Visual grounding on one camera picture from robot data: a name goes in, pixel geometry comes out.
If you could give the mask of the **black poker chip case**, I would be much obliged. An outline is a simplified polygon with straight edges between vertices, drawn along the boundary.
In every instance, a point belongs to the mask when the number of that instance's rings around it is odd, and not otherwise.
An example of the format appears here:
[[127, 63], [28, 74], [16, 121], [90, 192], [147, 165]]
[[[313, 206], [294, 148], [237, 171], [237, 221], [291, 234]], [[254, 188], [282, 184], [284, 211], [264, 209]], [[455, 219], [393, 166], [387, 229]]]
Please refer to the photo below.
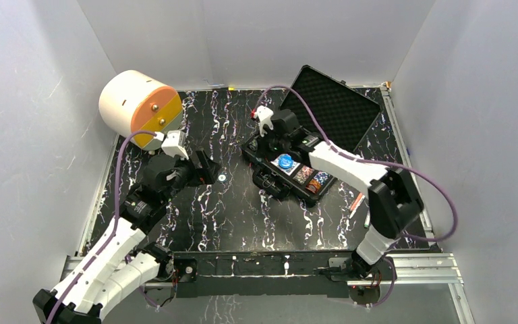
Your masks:
[[[316, 132], [315, 125], [319, 124], [333, 143], [349, 153], [356, 150], [381, 112], [376, 101], [309, 65], [300, 69], [291, 87], [292, 92], [272, 110], [294, 112], [300, 124], [311, 132]], [[259, 106], [267, 107], [259, 102], [255, 108]], [[241, 145], [241, 151], [252, 166], [255, 186], [274, 198], [283, 200], [292, 195], [312, 206], [335, 182], [335, 177], [312, 169], [295, 157], [293, 160], [300, 166], [292, 175], [284, 174], [271, 163], [277, 157], [265, 157], [259, 151], [259, 139], [258, 130]]]

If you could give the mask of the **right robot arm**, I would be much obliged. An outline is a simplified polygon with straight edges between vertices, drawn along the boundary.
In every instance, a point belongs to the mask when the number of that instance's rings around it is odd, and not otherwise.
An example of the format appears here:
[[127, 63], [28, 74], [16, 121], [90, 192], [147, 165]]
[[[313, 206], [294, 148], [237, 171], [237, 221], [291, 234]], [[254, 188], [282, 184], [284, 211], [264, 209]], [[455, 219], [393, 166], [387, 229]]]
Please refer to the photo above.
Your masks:
[[352, 256], [353, 272], [371, 279], [379, 260], [424, 210], [410, 168], [386, 161], [365, 160], [338, 147], [316, 124], [315, 142], [290, 110], [259, 106], [252, 112], [258, 123], [259, 151], [265, 156], [295, 153], [304, 165], [327, 173], [362, 193], [369, 203], [370, 226]]

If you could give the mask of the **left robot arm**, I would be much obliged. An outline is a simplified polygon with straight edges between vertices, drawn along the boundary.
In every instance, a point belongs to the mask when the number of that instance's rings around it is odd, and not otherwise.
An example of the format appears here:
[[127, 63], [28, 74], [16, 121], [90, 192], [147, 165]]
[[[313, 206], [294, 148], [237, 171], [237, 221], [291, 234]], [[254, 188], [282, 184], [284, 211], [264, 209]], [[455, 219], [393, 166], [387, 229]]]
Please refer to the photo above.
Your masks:
[[129, 263], [126, 256], [158, 225], [169, 202], [184, 188], [215, 183], [222, 167], [204, 150], [189, 159], [154, 156], [115, 210], [102, 238], [51, 290], [41, 289], [33, 305], [41, 323], [101, 323], [147, 281], [175, 274], [173, 253], [151, 242]]

